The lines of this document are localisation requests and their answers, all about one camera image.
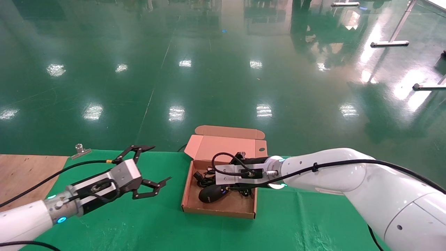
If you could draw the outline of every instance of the cardboard box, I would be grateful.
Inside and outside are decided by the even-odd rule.
[[[181,207],[186,213],[202,213],[236,218],[256,218],[257,189],[252,191],[250,197],[243,197],[237,191],[231,191],[220,200],[213,203],[203,203],[198,199],[201,187],[197,186],[197,180],[193,177],[196,171],[201,174],[211,166],[212,157],[219,152],[227,152],[235,155],[237,152],[245,152],[246,158],[258,158],[268,156],[265,134],[256,129],[221,127],[201,125],[195,129],[184,150],[194,160],[190,162],[186,186]],[[229,156],[218,156],[216,165],[228,164]]]

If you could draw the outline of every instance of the box flap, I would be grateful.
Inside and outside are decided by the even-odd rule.
[[[257,129],[235,128],[213,125],[200,125],[195,134],[230,138],[264,139],[265,134]]]
[[[196,160],[211,160],[219,152],[235,155],[239,151],[246,158],[268,156],[265,134],[256,129],[201,125],[195,129],[184,152]],[[221,155],[216,161],[228,163],[231,157]]]

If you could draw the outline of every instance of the computer mouse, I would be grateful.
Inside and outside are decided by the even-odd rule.
[[[212,203],[228,194],[227,185],[210,185],[203,188],[198,194],[198,199],[204,203]]]

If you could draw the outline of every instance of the robotic arm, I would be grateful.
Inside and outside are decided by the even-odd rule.
[[[393,251],[443,251],[446,247],[446,196],[425,183],[384,165],[356,163],[319,168],[329,163],[372,157],[353,149],[339,148],[283,159],[272,156],[261,163],[246,164],[261,175],[246,172],[241,165],[219,165],[220,172],[245,172],[230,176],[216,172],[216,184],[261,184],[308,166],[304,172],[269,184],[344,195],[369,226]]]
[[[72,185],[44,201],[0,213],[0,243],[33,240],[53,225],[78,215],[89,213],[126,192],[133,199],[156,196],[169,178],[160,183],[144,180],[136,167],[139,154],[150,150],[132,146],[118,156],[114,168]],[[133,159],[123,161],[128,152]],[[374,160],[348,148],[330,149],[309,155],[283,159],[241,158],[248,171],[234,161],[215,167],[217,185],[246,184],[255,187],[268,184],[281,188],[283,184],[308,191],[344,195],[358,210],[369,226],[393,251],[442,251],[446,247],[446,196],[419,180],[385,165],[349,163],[324,166],[324,163],[348,160]],[[290,176],[302,170],[302,173]],[[141,186],[154,189],[139,194]],[[0,250],[18,250],[23,246],[8,246]]]
[[[131,146],[110,161],[117,164],[114,168],[71,184],[65,191],[46,200],[1,212],[0,243],[34,240],[67,218],[83,216],[127,192],[133,193],[134,200],[158,195],[170,177],[159,183],[145,180],[136,166],[140,154],[153,148],[154,146]],[[131,151],[135,152],[133,159],[123,160]],[[141,185],[153,188],[153,191],[138,193]],[[0,250],[19,250],[23,246],[0,247]]]

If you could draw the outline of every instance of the green epoxy floor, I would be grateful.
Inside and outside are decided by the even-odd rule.
[[[446,185],[446,14],[407,1],[3,0],[0,153],[176,151],[198,125],[272,155],[350,147]]]

